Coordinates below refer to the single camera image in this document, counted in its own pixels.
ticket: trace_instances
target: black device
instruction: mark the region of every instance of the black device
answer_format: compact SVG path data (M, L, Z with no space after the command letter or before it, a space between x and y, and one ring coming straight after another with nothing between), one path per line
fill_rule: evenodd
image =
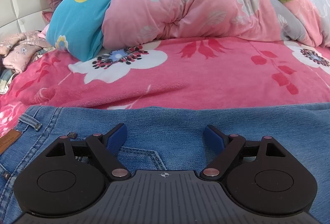
M85 141L57 138L19 174L15 224L316 224L308 211L317 184L273 137L247 141L204 130L217 156L195 171L137 170L115 157L124 124ZM90 163L76 160L87 156ZM244 157L254 161L242 162Z

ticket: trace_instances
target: red leaf pattern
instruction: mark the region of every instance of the red leaf pattern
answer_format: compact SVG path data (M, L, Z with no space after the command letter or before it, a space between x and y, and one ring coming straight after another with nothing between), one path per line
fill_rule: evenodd
M187 57L191 57L197 49L197 43L196 42L191 42L189 44L187 44L178 54L182 53L181 58L187 56Z
M287 85L286 88L292 95L297 95L299 93L298 88L292 83Z
M222 49L230 50L230 48L224 47L224 46L219 42L219 40L217 40L217 39L208 39L208 40L206 40L206 41L208 41L209 47L211 47L210 44L216 43L218 47L220 47L220 48L222 48Z
M255 65L264 65L267 63L267 59L262 56L252 56L251 60Z
M260 52L263 53L266 57L270 57L270 58L278 57L277 55L275 55L273 52L270 51L260 51Z
M288 66L278 66L278 68L281 70L281 71L283 71L283 72L285 72L286 74L288 74L288 75L291 75L291 74L293 74L294 72L296 72L295 70L293 70L293 69L291 69L290 67L288 67Z
M216 39L209 39L209 47L212 48L214 51L225 53L225 51L220 49L222 45Z
M290 83L288 78L286 78L282 73L274 73L272 74L272 78L278 83L279 86L286 86Z
M26 88L28 88L29 86L31 86L34 83L34 81L29 81L26 84L24 84L15 94L15 97L18 97L19 93L21 93L23 90L25 90Z
M38 78L38 81L37 82L40 82L41 78L44 77L48 73L49 73L49 71L42 70L41 73L40 73L40 75L39 75L39 78Z
M54 56L54 57L52 57L50 63L48 63L48 62L41 63L40 68L36 72L40 72L43 67L53 65L55 62L61 62L61 61Z
M209 57L216 57L216 55L214 55L213 51L211 50L211 48L206 47L203 42L201 42L198 51L203 54L206 59L208 59Z

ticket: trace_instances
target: jeans pocket seam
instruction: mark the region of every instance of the jeans pocket seam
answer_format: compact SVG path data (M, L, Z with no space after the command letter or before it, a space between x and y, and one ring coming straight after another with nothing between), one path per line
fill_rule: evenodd
M139 153L146 156L149 156L157 168L157 170L167 170L165 164L163 163L158 152L155 150L149 149L139 149L139 148L130 148L130 147L121 147L119 151L128 152L128 153Z

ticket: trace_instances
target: leather label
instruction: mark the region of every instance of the leather label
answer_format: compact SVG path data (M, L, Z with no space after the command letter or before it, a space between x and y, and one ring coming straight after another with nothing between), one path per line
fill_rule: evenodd
M0 155L10 147L20 136L21 132L11 129L4 136L0 137Z

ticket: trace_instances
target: crosshair logo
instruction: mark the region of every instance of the crosshair logo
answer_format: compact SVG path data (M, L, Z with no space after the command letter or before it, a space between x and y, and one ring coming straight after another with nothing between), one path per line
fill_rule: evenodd
M171 174L169 174L169 173L167 173L167 172L163 172L163 173L161 173L161 174L159 174L160 176L162 176L162 177L168 177L168 176L170 176Z

